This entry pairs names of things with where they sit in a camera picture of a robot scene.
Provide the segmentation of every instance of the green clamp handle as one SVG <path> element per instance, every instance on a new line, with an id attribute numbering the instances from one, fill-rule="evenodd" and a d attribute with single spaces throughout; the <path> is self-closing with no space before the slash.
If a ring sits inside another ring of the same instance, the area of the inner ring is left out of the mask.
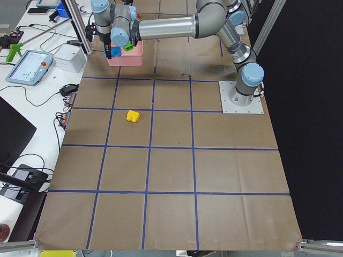
<path id="1" fill-rule="evenodd" d="M 130 51 L 133 49 L 133 46 L 131 45 L 131 43 L 129 42 L 125 47 L 124 47 L 124 50 L 127 52 L 127 51 Z"/>
<path id="2" fill-rule="evenodd" d="M 13 61 L 16 53 L 19 54 L 19 56 L 21 57 L 22 54 L 20 52 L 20 48 L 23 46 L 22 43 L 19 43 L 19 44 L 11 44 L 10 45 L 10 53 L 9 55 L 7 55 L 7 58 L 6 58 L 6 62 L 10 63 L 11 61 Z"/>

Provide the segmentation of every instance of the yellow block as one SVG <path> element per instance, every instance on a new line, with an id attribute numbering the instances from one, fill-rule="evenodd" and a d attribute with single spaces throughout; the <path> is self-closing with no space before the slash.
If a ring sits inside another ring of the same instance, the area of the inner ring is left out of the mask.
<path id="1" fill-rule="evenodd" d="M 139 120 L 140 114 L 139 112 L 129 110 L 128 114 L 126 115 L 126 120 L 129 122 L 136 123 Z"/>
<path id="2" fill-rule="evenodd" d="M 68 251 L 42 251 L 41 257 L 76 257 L 76 252 Z"/>

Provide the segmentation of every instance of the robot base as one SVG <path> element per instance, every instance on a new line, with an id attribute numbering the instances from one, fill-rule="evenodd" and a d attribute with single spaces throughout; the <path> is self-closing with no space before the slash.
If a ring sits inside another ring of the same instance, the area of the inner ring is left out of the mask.
<path id="1" fill-rule="evenodd" d="M 236 85 L 236 81 L 220 81 L 220 98 L 223 114 L 264 114 L 260 97 L 254 97 L 248 106 L 235 105 L 229 98 L 230 90 Z"/>

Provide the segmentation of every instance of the brown table surface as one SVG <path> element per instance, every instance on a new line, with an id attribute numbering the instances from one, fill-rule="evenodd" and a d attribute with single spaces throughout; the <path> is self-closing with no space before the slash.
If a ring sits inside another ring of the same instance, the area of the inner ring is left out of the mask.
<path id="1" fill-rule="evenodd" d="M 192 0 L 135 5 L 143 19 L 196 11 Z M 94 47 L 38 226 L 43 249 L 294 250 L 265 100 L 263 115 L 222 113 L 218 81 L 236 70 L 219 38 L 144 41 L 141 67 L 110 67 Z"/>

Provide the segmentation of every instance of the pink bin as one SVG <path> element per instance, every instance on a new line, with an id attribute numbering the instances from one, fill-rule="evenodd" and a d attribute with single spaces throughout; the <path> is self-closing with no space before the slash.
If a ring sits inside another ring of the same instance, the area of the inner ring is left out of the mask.
<path id="1" fill-rule="evenodd" d="M 112 57 L 107 59 L 109 66 L 142 66 L 143 65 L 143 41 L 139 41 L 137 45 L 130 51 L 122 49 L 120 57 Z"/>

